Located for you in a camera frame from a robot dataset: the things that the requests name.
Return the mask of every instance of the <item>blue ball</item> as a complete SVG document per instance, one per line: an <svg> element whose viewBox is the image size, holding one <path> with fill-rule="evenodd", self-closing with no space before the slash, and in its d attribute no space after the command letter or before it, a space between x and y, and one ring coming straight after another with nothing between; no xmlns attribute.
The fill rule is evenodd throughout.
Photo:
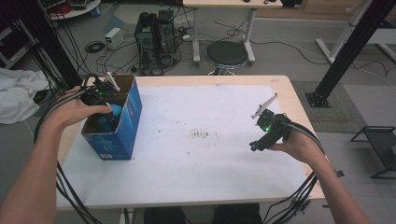
<svg viewBox="0 0 396 224"><path fill-rule="evenodd" d="M114 117L116 117L116 119L120 119L121 112L122 112L122 106L120 106L120 105L110 105L110 107L113 110Z"/></svg>

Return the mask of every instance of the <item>white cloth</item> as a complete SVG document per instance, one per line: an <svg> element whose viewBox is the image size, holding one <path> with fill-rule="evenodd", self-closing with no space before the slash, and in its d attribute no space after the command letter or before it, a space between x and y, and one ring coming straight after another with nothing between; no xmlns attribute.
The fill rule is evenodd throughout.
<svg viewBox="0 0 396 224"><path fill-rule="evenodd" d="M0 123L12 124L31 117L39 108L35 93L49 85L44 74L0 68Z"/></svg>

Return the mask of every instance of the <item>black stool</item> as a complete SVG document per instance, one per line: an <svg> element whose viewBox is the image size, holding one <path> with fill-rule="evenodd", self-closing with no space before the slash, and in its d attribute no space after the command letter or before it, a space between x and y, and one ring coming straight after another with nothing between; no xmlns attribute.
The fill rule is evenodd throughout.
<svg viewBox="0 0 396 224"><path fill-rule="evenodd" d="M235 69L245 65L248 61L248 52L241 44L231 41L218 41L206 48L207 60L215 65L217 69L209 75L233 75L227 69Z"/></svg>

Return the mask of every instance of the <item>blue box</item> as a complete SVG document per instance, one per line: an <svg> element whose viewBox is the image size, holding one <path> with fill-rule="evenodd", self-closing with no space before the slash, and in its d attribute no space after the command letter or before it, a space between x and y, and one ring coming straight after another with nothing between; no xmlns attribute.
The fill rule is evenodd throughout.
<svg viewBox="0 0 396 224"><path fill-rule="evenodd" d="M130 160L134 150L142 102L133 75L113 75L120 91L105 100L122 105L120 123L114 133L99 133L95 119L89 117L81 130L85 140L104 161Z"/></svg>

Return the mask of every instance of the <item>stain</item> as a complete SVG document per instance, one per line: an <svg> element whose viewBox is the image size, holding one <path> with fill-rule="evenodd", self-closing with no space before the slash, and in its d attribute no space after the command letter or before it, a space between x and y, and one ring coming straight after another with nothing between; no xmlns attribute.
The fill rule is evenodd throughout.
<svg viewBox="0 0 396 224"><path fill-rule="evenodd" d="M217 136L218 134L216 132L211 133L211 132L206 132L206 131L202 131L199 129L193 129L193 130L191 130L190 138L207 138L210 135Z"/></svg>

